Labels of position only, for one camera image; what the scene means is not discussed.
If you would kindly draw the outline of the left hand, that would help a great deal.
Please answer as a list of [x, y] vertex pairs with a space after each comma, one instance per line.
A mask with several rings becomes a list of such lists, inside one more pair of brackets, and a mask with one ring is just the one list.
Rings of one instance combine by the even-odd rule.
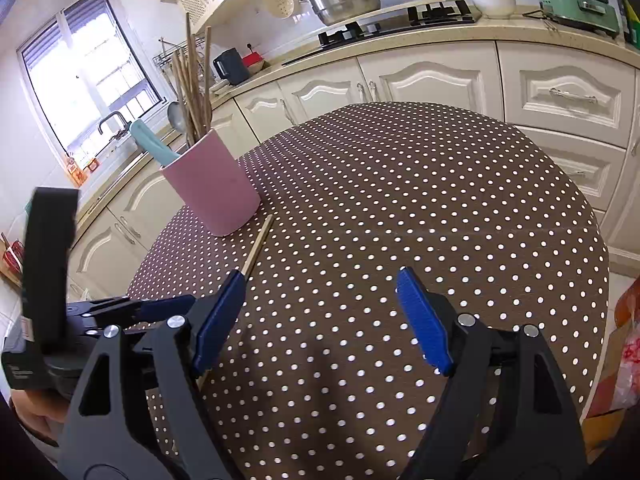
[[11, 405], [21, 424], [39, 442], [58, 448], [70, 402], [55, 390], [11, 390]]

